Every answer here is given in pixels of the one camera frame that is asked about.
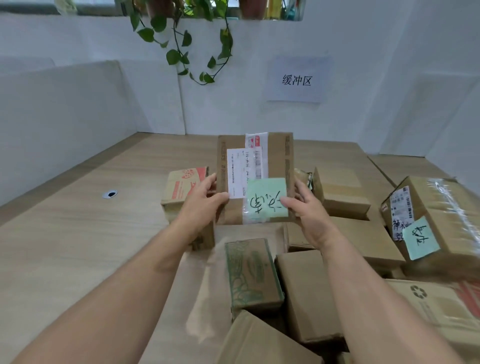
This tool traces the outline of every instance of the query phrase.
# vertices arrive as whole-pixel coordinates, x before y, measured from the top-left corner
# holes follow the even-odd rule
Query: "person's left hand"
[[[195,236],[200,234],[202,229],[215,218],[220,205],[229,199],[228,192],[213,194],[209,197],[211,190],[215,188],[216,173],[208,176],[193,188],[175,219],[185,229],[191,230]]]

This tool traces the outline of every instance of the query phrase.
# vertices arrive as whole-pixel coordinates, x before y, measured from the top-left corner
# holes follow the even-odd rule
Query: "forearm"
[[[321,249],[355,363],[461,363],[444,338],[338,231]]]
[[[43,331],[14,363],[137,363],[191,234],[171,225]]]

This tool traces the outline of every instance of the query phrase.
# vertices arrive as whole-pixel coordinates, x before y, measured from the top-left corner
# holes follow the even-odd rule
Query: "person's right arm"
[[[348,348],[358,364],[463,363],[446,340],[366,262],[305,184],[282,197],[322,253]]]

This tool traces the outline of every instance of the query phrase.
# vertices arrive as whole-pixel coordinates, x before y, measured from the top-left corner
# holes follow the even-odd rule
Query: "recycling symbol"
[[[419,286],[410,286],[410,289],[412,290],[413,294],[421,300],[427,297],[427,292],[425,292],[425,290]]]

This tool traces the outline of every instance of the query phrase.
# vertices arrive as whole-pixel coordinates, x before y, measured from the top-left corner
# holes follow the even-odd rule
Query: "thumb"
[[[230,195],[228,194],[228,192],[220,192],[213,195],[212,197],[209,197],[208,199],[211,200],[214,205],[219,207],[230,199]]]
[[[299,215],[303,214],[303,212],[305,211],[305,207],[307,206],[306,203],[291,197],[281,197],[280,202],[282,203],[283,206],[285,206],[286,208],[291,208],[293,211],[295,211]]]

